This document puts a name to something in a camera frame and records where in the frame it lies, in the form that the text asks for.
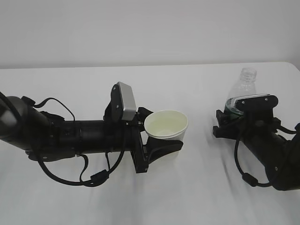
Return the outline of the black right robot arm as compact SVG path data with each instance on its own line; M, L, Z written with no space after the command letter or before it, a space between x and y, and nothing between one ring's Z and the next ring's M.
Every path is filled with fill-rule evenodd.
M300 131L281 126L272 109L245 111L233 118L228 111L216 111L218 125L213 127L216 138L235 140L234 161L242 179L252 187L274 187L279 191L300 188ZM243 143L264 166L268 181L261 183L242 170L238 158Z

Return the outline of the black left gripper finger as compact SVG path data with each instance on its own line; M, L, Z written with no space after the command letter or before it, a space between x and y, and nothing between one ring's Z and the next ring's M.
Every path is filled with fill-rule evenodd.
M183 141L180 140L163 140L149 137L145 144L147 162L152 163L163 156L180 151L182 146Z
M149 115L153 113L153 111L150 111L144 107L139 107L137 113L140 120L145 120Z

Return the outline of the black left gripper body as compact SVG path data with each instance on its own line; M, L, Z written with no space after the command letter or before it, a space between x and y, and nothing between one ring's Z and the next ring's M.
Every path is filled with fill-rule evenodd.
M145 120L139 119L137 112L133 120L127 122L127 127L130 132L129 149L136 173L146 173L149 168L147 153L144 151L141 137L141 132L145 131L144 122Z

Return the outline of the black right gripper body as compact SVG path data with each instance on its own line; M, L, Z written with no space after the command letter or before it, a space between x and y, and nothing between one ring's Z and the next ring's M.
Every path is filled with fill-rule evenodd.
M276 132L281 126L281 120L273 116L272 110L262 112L249 112L237 119L230 119L227 124L219 124L220 128L236 128L237 137L244 135L251 130L267 130L270 132Z

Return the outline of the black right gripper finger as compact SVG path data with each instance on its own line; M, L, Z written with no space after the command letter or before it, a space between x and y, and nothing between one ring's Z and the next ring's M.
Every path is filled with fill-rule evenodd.
M216 110L216 118L218 121L218 124L227 124L229 121L229 114L226 112L223 112L221 110Z
M213 126L212 131L216 138L237 138L237 129L234 127L225 128Z

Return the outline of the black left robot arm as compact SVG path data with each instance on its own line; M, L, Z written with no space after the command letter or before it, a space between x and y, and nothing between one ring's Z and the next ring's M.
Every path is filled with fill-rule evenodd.
M129 112L125 104L132 94L119 88L111 92L111 100L102 120L65 120L40 111L45 101L36 104L28 97L0 97L0 138L25 150L30 160L41 164L76 155L130 152L135 171L144 173L153 161L181 150L180 140L149 137L143 143L141 132L151 111L140 107Z

